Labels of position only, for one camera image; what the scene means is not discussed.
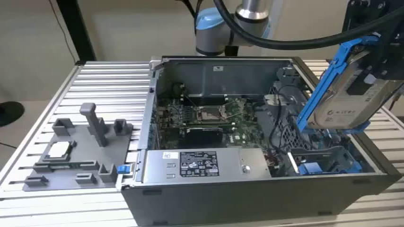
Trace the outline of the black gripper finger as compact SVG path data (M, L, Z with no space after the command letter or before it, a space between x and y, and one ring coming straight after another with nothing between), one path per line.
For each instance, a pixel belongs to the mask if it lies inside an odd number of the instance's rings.
M349 95L365 95L375 81L375 76L358 77L347 89Z

